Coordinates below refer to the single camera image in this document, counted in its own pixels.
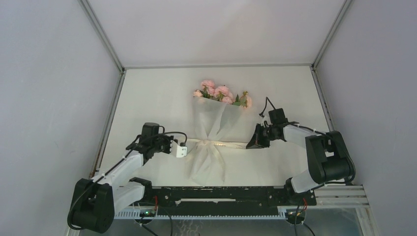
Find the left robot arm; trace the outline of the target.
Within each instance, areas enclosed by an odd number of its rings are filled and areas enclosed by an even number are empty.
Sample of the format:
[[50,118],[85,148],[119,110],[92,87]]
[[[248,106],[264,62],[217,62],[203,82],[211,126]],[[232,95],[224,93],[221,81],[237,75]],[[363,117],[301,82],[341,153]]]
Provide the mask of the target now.
[[157,207],[152,182],[131,175],[156,153],[185,157],[186,141],[179,141],[175,134],[166,132],[158,123],[146,122],[141,134],[125,148],[125,154],[114,166],[91,179],[77,181],[67,215],[69,228],[102,234],[110,228],[115,215],[130,205],[139,202]]

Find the cream ribbon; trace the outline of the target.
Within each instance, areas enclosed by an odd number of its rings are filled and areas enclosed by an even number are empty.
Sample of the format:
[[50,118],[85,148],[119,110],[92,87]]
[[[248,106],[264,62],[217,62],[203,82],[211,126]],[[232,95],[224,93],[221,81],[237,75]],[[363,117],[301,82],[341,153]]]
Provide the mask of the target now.
[[234,148],[234,149],[246,149],[247,143],[242,142],[222,142],[222,141],[212,141],[212,140],[200,140],[200,139],[188,139],[188,143],[196,143],[198,145],[203,146],[219,146],[219,147],[226,147],[226,148]]

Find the pink flower two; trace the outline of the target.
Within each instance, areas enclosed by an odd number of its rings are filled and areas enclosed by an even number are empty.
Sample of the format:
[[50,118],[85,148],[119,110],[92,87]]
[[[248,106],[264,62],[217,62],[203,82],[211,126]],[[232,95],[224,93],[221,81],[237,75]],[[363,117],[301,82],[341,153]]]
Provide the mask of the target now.
[[202,94],[206,98],[214,96],[215,93],[215,83],[212,80],[203,80],[201,82]]

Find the white wrapping paper sheet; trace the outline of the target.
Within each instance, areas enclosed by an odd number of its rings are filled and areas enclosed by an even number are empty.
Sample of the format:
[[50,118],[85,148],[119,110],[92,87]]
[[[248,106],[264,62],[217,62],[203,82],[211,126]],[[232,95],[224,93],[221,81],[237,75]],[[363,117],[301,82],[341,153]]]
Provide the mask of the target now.
[[[243,108],[208,98],[194,97],[192,112],[195,139],[222,141],[237,124],[243,114]],[[219,146],[194,144],[186,161],[188,178],[200,186],[208,186],[210,183],[223,185],[226,163],[218,150]]]

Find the pink flower one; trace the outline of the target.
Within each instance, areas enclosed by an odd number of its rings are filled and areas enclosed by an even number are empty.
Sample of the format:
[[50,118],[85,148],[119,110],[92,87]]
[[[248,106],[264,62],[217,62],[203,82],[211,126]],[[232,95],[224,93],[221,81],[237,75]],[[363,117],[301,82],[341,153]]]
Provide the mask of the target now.
[[230,89],[226,86],[218,86],[214,90],[214,98],[217,101],[232,104],[233,103],[233,94]]

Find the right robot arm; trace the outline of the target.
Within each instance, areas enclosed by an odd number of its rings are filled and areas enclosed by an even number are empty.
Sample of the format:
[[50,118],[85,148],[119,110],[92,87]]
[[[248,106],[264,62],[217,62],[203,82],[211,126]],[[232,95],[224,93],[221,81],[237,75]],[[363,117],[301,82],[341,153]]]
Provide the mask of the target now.
[[286,180],[284,198],[298,204],[304,192],[326,184],[346,184],[356,176],[355,165],[340,132],[323,133],[289,121],[282,108],[269,111],[270,121],[256,124],[247,149],[270,147],[271,141],[281,140],[306,150],[307,169]]

